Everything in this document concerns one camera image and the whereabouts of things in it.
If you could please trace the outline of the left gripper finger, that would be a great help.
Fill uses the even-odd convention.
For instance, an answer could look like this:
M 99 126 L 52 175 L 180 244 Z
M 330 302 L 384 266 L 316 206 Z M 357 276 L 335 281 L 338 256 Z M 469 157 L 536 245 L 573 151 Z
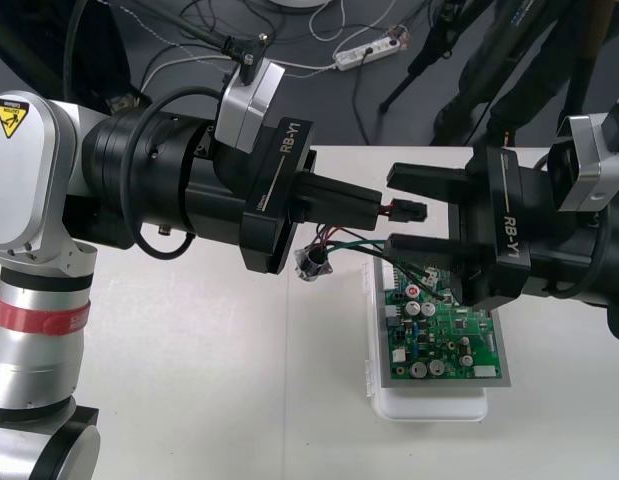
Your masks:
M 332 178 L 302 173 L 299 176 L 299 200 L 307 205 L 378 206 L 382 194 L 373 189 Z
M 336 227 L 374 230 L 378 219 L 378 201 L 362 199 L 296 201 L 298 223 L 326 224 Z

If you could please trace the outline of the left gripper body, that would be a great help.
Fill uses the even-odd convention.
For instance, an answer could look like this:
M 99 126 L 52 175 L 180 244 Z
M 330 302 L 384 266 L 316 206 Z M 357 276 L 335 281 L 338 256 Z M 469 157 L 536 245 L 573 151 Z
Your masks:
M 289 219 L 293 185 L 305 166 L 313 133 L 311 121 L 284 117 L 277 128 L 260 130 L 250 153 L 221 146 L 214 156 L 217 178 L 244 201 L 238 246 L 250 271 L 281 270 L 293 226 Z

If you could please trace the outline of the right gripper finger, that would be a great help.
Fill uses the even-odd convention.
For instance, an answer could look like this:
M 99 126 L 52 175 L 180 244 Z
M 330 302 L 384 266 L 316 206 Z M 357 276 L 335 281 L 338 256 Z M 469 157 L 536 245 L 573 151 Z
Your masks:
M 464 170 L 395 163 L 387 176 L 390 189 L 445 203 L 461 203 L 469 196 Z
M 490 245 L 405 234 L 391 234 L 385 240 L 385 254 L 411 264 L 435 264 L 439 268 L 488 264 L 496 258 Z

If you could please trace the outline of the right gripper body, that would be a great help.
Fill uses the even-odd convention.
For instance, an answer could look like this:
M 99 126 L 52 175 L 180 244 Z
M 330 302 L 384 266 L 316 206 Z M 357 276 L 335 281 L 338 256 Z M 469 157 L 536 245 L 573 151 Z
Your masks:
M 517 299 L 530 277 L 522 178 L 514 151 L 476 148 L 464 173 L 470 186 L 448 209 L 449 237 L 470 249 L 454 265 L 461 304 L 494 310 Z

